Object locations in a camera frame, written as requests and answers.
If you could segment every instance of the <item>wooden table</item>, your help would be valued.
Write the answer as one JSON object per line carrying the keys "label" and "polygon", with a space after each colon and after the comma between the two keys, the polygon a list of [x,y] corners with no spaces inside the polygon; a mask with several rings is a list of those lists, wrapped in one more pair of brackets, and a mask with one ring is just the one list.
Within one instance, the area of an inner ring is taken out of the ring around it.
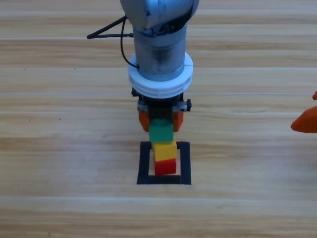
{"label": "wooden table", "polygon": [[119,40],[85,38],[121,16],[119,0],[0,1],[0,237],[316,238],[317,135],[290,125],[316,105],[317,1],[201,0],[176,134],[192,186],[136,185],[148,135]]}

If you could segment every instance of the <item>white ring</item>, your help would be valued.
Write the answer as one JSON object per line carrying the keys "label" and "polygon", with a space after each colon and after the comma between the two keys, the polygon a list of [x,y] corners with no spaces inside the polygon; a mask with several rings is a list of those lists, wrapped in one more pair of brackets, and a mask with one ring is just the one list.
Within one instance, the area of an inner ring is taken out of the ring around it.
{"label": "white ring", "polygon": [[[130,62],[136,64],[135,54],[131,57]],[[175,79],[165,82],[156,82],[144,78],[137,68],[129,65],[129,79],[132,87],[140,94],[149,98],[172,98],[183,92],[190,86],[193,80],[193,61],[185,53],[184,71]]]}

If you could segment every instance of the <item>black tape square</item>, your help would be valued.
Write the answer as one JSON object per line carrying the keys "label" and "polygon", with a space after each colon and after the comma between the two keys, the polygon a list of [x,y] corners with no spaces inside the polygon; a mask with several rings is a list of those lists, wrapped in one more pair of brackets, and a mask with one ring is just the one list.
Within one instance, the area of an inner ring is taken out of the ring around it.
{"label": "black tape square", "polygon": [[151,149],[152,144],[150,141],[141,142],[137,184],[192,184],[189,142],[177,142],[177,149],[180,150],[180,175],[150,176]]}

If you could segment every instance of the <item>green block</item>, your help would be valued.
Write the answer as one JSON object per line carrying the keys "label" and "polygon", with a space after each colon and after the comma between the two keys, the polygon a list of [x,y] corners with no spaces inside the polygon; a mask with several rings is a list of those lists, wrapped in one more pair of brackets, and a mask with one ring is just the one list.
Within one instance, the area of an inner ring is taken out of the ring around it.
{"label": "green block", "polygon": [[155,119],[150,122],[149,135],[151,142],[172,142],[174,140],[173,122]]}

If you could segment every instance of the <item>yellow block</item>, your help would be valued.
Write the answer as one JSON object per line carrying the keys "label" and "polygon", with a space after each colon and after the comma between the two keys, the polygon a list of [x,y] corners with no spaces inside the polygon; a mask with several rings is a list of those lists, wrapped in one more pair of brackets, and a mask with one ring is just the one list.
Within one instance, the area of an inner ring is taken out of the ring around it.
{"label": "yellow block", "polygon": [[176,141],[167,143],[152,143],[152,149],[156,162],[172,160],[177,157]]}

